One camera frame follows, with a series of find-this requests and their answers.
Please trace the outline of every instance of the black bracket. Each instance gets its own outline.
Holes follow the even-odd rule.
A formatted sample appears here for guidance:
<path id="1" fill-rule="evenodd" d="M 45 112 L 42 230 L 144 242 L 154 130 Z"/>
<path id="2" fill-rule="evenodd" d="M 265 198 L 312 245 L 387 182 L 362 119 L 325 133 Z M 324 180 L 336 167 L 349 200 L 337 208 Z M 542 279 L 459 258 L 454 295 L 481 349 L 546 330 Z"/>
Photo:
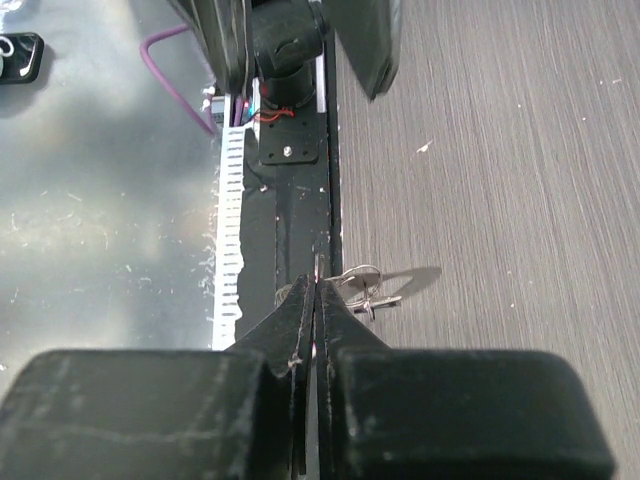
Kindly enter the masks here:
<path id="1" fill-rule="evenodd" d="M 309 164 L 319 157 L 319 123 L 315 102 L 260 126 L 259 158 L 263 165 Z"/>
<path id="2" fill-rule="evenodd" d="M 0 34 L 0 85 L 31 83 L 38 78 L 44 40 L 36 33 Z"/>

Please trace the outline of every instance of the metal plate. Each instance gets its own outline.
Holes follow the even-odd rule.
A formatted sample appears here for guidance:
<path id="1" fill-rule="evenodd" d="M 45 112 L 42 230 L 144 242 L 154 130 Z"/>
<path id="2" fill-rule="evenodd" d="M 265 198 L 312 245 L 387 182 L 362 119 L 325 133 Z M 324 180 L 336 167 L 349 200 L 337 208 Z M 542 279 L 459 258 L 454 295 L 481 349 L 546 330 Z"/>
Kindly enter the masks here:
<path id="1" fill-rule="evenodd" d="M 316 102 L 296 110 L 296 116 L 283 116 L 265 125 L 260 138 L 260 163 L 263 165 L 296 165 L 318 161 L 319 132 L 326 125 L 318 125 Z"/>
<path id="2" fill-rule="evenodd" d="M 209 348 L 220 142 L 138 53 L 180 23 L 143 0 L 0 13 L 47 44 L 34 83 L 0 87 L 0 393 L 54 347 Z M 152 50 L 194 106 L 199 52 L 188 34 Z"/>

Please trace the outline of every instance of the black mounting plate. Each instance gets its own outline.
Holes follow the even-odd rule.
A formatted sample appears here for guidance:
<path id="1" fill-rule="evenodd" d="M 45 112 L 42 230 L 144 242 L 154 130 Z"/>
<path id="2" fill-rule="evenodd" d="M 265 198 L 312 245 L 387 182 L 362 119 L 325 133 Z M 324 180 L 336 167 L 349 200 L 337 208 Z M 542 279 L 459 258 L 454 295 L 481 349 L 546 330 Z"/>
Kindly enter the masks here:
<path id="1" fill-rule="evenodd" d="M 295 110 L 295 117 L 281 116 L 260 128 L 260 163 L 293 165 L 315 163 L 319 156 L 319 124 L 315 102 Z"/>

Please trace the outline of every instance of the red wire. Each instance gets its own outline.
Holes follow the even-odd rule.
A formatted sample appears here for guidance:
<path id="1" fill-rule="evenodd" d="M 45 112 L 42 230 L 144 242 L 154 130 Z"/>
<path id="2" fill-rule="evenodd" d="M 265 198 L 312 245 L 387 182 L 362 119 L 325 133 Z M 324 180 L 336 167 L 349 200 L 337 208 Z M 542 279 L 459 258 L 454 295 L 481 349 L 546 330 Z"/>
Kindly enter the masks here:
<path id="1" fill-rule="evenodd" d="M 280 110 L 259 111 L 255 117 L 261 123 L 272 123 L 272 122 L 275 122 L 282 115 L 287 115 L 288 117 L 292 117 L 292 118 L 295 116 L 292 110 L 283 108 Z"/>

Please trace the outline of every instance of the cable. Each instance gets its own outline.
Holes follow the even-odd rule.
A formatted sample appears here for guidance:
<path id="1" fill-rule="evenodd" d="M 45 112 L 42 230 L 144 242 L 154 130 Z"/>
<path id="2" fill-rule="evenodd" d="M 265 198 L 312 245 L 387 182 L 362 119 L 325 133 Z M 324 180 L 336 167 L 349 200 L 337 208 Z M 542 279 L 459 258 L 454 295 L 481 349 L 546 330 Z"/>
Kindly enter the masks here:
<path id="1" fill-rule="evenodd" d="M 156 33 L 155 35 L 151 35 L 146 40 L 144 40 L 140 44 L 140 56 L 142 57 L 142 61 L 145 63 L 147 68 L 151 71 L 154 77 L 160 82 L 160 84 L 164 87 L 164 89 L 171 95 L 182 107 L 182 109 L 194 120 L 202 130 L 204 130 L 209 135 L 215 135 L 216 131 L 214 129 L 213 115 L 211 113 L 211 101 L 213 96 L 211 94 L 207 95 L 207 99 L 209 100 L 209 107 L 207 108 L 207 120 L 209 121 L 209 125 L 200 117 L 198 112 L 196 112 L 189 102 L 185 100 L 185 98 L 180 95 L 176 87 L 169 81 L 167 77 L 162 73 L 160 68 L 156 65 L 151 58 L 151 54 L 149 53 L 149 49 L 155 43 L 160 42 L 161 40 L 165 40 L 167 38 L 173 37 L 175 35 L 179 35 L 181 33 L 189 31 L 189 27 L 187 25 L 180 25 L 178 27 L 170 28 L 169 30 L 165 30 L 163 32 Z"/>
<path id="2" fill-rule="evenodd" d="M 254 112 L 253 115 L 249 118 L 249 122 L 252 120 L 258 120 L 261 123 L 271 123 L 275 122 L 282 115 L 286 115 L 288 117 L 295 117 L 293 110 L 289 110 L 286 108 L 280 110 L 263 110 L 259 109 Z"/>
<path id="3" fill-rule="evenodd" d="M 244 100 L 242 97 L 236 97 L 234 112 L 233 126 L 239 127 L 242 123 L 242 114 L 244 113 Z"/>
<path id="4" fill-rule="evenodd" d="M 13 42 L 4 35 L 0 35 L 0 44 L 5 47 L 0 48 L 0 57 L 9 58 L 16 52 L 16 47 L 13 45 Z"/>

